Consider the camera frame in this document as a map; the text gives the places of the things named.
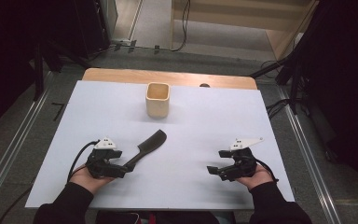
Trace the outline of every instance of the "white table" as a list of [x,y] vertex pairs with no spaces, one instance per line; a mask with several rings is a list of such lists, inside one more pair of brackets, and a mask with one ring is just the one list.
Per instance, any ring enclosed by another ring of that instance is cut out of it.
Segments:
[[[124,164],[137,146],[161,129],[167,141],[95,196],[91,208],[116,210],[252,209],[252,196],[237,182],[209,175],[206,166],[232,165],[219,150],[236,138],[263,137],[251,147],[268,164],[287,201],[293,201],[281,154],[257,90],[172,86],[170,114],[151,119],[145,111],[145,84],[78,81],[42,164],[26,207],[52,203],[66,182],[77,152],[90,141],[110,137]],[[78,161],[87,160],[88,148]]]

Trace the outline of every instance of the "floor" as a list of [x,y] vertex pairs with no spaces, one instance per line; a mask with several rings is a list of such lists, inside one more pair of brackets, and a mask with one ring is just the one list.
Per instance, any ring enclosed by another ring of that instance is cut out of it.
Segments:
[[[166,12],[170,2],[143,1],[132,37],[132,40],[136,40],[137,47],[169,47],[169,24],[157,21],[169,16],[161,12]],[[175,46],[179,46],[183,40],[180,26],[181,21],[176,21],[173,38]],[[227,33],[235,35],[230,38]],[[199,22],[188,24],[186,46],[180,52],[161,52],[160,55],[153,55],[153,51],[149,49],[137,49],[133,54],[124,49],[118,52],[110,50],[93,63],[106,68],[161,69],[246,76],[275,60],[264,30],[211,26]],[[60,105],[68,101],[76,81],[82,78],[82,72],[76,64],[67,64],[60,74],[49,74],[46,82],[51,82],[51,85],[44,102],[33,103],[30,99],[34,89],[30,88],[1,118],[0,162],[10,163],[7,164],[9,169],[6,173],[0,170],[3,172],[0,176],[4,178],[0,180],[0,217],[8,206],[31,186],[59,125]],[[283,98],[284,91],[290,88],[277,87],[273,81],[276,75],[277,72],[273,71],[256,80],[266,105]],[[33,111],[38,113],[36,117],[33,116]],[[358,223],[358,174],[345,164],[332,163],[325,158],[323,143],[311,120],[304,113],[299,112],[294,119],[291,119],[292,116],[290,109],[285,108],[271,120],[271,125],[282,150],[283,162],[296,201],[310,214],[314,223]],[[21,123],[27,117],[30,122]],[[296,121],[302,128],[303,135],[294,131]],[[26,133],[25,138],[16,137],[19,127]],[[309,166],[307,160],[314,160],[316,166]],[[332,207],[324,200],[330,201]],[[26,197],[21,199],[4,223],[29,223],[32,220],[34,211],[23,209],[25,201]],[[249,211],[236,213],[238,223],[245,223],[250,214]],[[89,212],[88,223],[92,223],[94,215],[93,211]]]

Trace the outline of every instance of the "gray floor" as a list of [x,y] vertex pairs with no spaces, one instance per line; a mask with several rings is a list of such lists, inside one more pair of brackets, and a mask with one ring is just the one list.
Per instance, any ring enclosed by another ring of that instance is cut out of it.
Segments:
[[[146,10],[141,11],[141,16],[142,13],[144,16],[150,16],[150,13],[146,13]],[[204,24],[194,25],[199,26],[197,27],[198,30],[202,27],[202,29],[210,29]],[[161,39],[161,37],[145,38],[148,34],[146,31],[156,33],[153,29],[145,29],[138,25],[134,33],[139,44],[137,46],[154,47],[156,44],[167,43],[164,42],[166,39]],[[247,32],[243,35],[246,35],[244,39],[248,42],[243,42],[239,38],[236,41],[240,42],[240,45],[235,45],[232,41],[228,41],[229,43],[226,41],[219,45],[218,43],[223,42],[218,36],[200,44],[200,38],[202,40],[204,37],[189,33],[189,42],[181,52],[161,51],[155,54],[150,49],[136,49],[129,53],[128,49],[122,48],[119,51],[109,50],[104,52],[90,63],[95,67],[103,68],[247,76],[260,69],[263,62],[273,60],[273,54],[268,47],[269,43],[263,31],[251,29],[244,32]],[[175,40],[179,43],[180,37],[175,37]],[[242,49],[235,50],[236,46],[241,46]],[[47,76],[52,78],[52,83],[49,85],[46,101],[24,138],[18,154],[14,155],[15,160],[10,164],[9,172],[0,187],[0,216],[11,203],[32,186],[31,182],[38,173],[60,122],[61,116],[55,120],[60,107],[54,104],[66,104],[68,102],[76,81],[81,79],[83,74],[84,70],[79,65],[68,63],[60,73]],[[277,72],[272,71],[256,80],[257,87],[261,90],[266,105],[271,105],[281,99],[279,87],[273,81],[276,75]],[[31,87],[0,119],[0,160],[5,156],[11,140],[32,106],[33,96],[34,87]],[[323,179],[331,193],[341,223],[358,223],[358,174],[345,164],[336,164],[325,159],[323,143],[314,130],[311,120],[300,109],[298,109],[298,112],[303,131],[310,143],[317,165],[322,171]],[[328,218],[326,218],[286,112],[283,110],[274,117],[271,120],[271,125],[282,153],[283,163],[296,201],[310,215],[313,223],[328,223]],[[26,199],[27,196],[10,211],[3,223],[32,222],[35,211],[23,208]],[[247,222],[250,214],[251,211],[237,211],[235,213],[238,223]],[[88,223],[92,223],[94,216],[95,211],[89,211],[87,215]]]

